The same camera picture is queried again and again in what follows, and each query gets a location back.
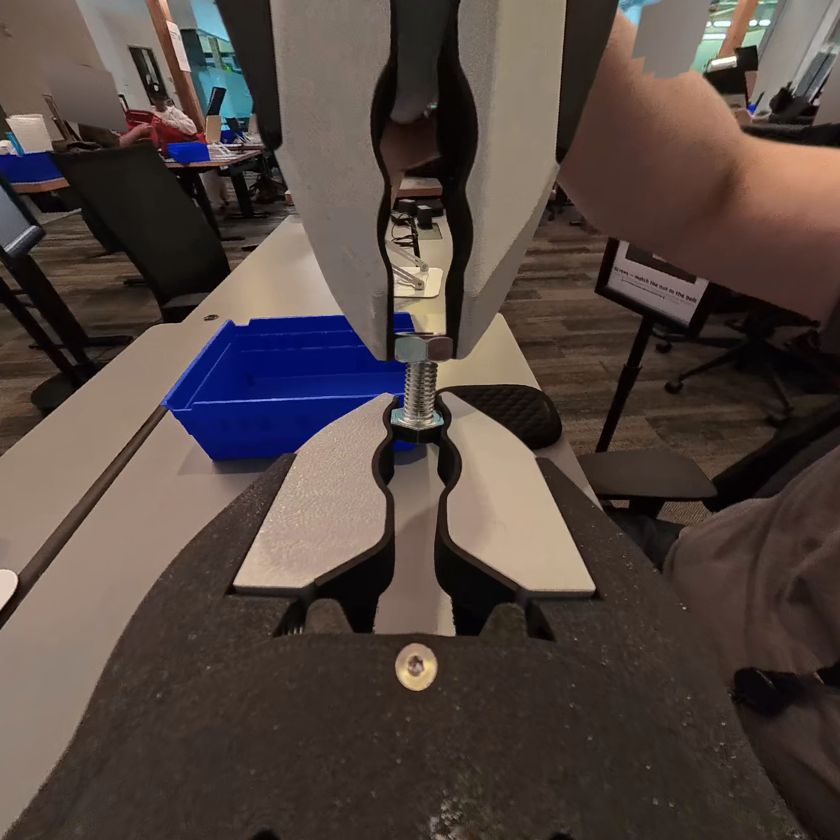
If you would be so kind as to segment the black round pad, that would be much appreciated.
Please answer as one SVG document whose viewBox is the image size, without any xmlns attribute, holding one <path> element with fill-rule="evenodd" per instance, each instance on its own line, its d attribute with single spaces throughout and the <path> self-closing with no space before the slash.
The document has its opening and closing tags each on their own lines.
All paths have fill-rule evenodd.
<svg viewBox="0 0 840 840">
<path fill-rule="evenodd" d="M 562 437 L 560 413 L 539 388 L 520 384 L 454 385 L 437 393 L 452 394 L 488 415 L 532 451 L 551 447 Z"/>
</svg>

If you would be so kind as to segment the blue plastic bin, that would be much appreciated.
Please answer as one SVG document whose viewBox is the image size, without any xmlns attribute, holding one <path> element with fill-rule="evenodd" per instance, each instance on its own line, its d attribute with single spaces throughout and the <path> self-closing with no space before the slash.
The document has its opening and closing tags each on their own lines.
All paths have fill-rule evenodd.
<svg viewBox="0 0 840 840">
<path fill-rule="evenodd" d="M 339 314 L 228 320 L 162 405 L 210 459 L 268 458 L 381 394 L 402 398 L 405 370 Z"/>
</svg>

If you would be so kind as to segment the steel hex nut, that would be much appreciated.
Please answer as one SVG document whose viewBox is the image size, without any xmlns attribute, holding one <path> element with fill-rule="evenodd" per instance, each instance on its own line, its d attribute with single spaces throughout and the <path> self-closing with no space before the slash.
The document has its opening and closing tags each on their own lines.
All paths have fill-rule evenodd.
<svg viewBox="0 0 840 840">
<path fill-rule="evenodd" d="M 405 445 L 436 445 L 445 427 L 443 416 L 433 411 L 431 418 L 412 419 L 402 407 L 391 412 L 391 427 L 395 442 Z"/>
</svg>

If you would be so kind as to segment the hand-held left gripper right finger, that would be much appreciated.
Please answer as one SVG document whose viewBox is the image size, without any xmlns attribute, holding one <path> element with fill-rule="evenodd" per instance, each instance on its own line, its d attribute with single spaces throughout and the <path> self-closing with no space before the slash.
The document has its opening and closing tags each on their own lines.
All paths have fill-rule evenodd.
<svg viewBox="0 0 840 840">
<path fill-rule="evenodd" d="M 453 606 L 455 629 L 481 630 L 498 606 L 520 607 L 533 623 L 545 602 L 592 599 L 595 582 L 530 447 L 452 392 L 437 404 L 444 489 L 435 575 Z"/>
</svg>

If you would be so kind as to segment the person's right forearm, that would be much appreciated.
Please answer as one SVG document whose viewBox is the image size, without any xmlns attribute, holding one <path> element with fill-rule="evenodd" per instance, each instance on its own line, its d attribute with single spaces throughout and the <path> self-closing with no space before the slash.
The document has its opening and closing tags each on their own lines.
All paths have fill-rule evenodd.
<svg viewBox="0 0 840 840">
<path fill-rule="evenodd" d="M 744 133 L 696 72 L 644 73 L 616 12 L 560 184 L 604 235 L 838 333 L 839 152 Z"/>
</svg>

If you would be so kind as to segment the tag board on easel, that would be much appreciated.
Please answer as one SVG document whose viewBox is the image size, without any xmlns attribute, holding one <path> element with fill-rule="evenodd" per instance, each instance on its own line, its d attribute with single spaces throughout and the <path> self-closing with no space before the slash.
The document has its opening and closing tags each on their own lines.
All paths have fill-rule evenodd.
<svg viewBox="0 0 840 840">
<path fill-rule="evenodd" d="M 707 280 L 627 241 L 609 238 L 595 293 L 641 319 L 618 376 L 595 452 L 606 452 L 643 368 L 644 354 L 657 327 L 695 338 L 711 313 L 716 289 Z"/>
</svg>

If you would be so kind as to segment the thick short steel bolt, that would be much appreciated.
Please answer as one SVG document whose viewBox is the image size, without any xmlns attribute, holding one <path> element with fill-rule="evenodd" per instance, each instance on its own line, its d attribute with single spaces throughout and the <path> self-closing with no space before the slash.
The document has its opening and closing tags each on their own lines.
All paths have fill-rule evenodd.
<svg viewBox="0 0 840 840">
<path fill-rule="evenodd" d="M 446 335 L 403 332 L 394 340 L 394 359 L 405 365 L 402 408 L 412 419 L 431 418 L 435 411 L 438 366 L 453 357 Z"/>
</svg>

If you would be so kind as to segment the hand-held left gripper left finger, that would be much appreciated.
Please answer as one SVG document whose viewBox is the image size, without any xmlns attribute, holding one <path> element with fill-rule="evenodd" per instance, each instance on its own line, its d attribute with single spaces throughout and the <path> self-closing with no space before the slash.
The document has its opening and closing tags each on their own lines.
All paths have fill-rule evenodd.
<svg viewBox="0 0 840 840">
<path fill-rule="evenodd" d="M 238 595 L 338 602 L 373 632 L 395 568 L 392 410 L 383 393 L 301 446 L 233 580 Z"/>
</svg>

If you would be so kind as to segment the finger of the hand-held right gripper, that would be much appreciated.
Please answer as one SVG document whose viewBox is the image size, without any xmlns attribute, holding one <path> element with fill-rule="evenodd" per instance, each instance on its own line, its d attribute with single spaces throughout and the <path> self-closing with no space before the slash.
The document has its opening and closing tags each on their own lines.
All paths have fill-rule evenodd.
<svg viewBox="0 0 840 840">
<path fill-rule="evenodd" d="M 456 359 L 499 312 L 536 232 L 555 160 L 566 2 L 461 2 L 458 61 L 477 117 L 465 196 L 472 245 Z"/>
<path fill-rule="evenodd" d="M 364 345 L 392 357 L 384 257 L 391 184 L 377 158 L 375 96 L 392 53 L 390 2 L 270 2 L 280 168 L 336 304 Z"/>
</svg>

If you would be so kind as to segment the wooden post with paper notice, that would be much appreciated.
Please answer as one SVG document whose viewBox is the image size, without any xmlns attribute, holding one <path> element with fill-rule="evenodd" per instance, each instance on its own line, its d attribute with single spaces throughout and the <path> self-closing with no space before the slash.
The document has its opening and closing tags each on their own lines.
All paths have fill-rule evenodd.
<svg viewBox="0 0 840 840">
<path fill-rule="evenodd" d="M 198 131 L 203 133 L 204 110 L 196 94 L 182 32 L 172 17 L 167 1 L 146 1 L 146 5 L 180 108 L 195 123 Z"/>
</svg>

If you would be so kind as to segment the wooden top table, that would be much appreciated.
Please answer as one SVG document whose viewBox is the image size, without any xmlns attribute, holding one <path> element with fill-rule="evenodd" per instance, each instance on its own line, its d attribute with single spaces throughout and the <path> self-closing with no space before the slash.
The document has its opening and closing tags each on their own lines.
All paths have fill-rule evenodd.
<svg viewBox="0 0 840 840">
<path fill-rule="evenodd" d="M 165 160 L 164 164 L 193 198 L 207 222 L 219 236 L 216 215 L 203 183 L 202 175 L 207 172 L 226 173 L 226 177 L 231 181 L 234 188 L 238 202 L 239 212 L 235 216 L 242 219 L 262 219 L 268 217 L 268 213 L 255 209 L 245 180 L 246 172 L 251 172 L 254 165 L 262 161 L 263 154 L 260 150 L 246 150 L 237 152 L 226 159 L 194 161 L 186 164 Z"/>
</svg>

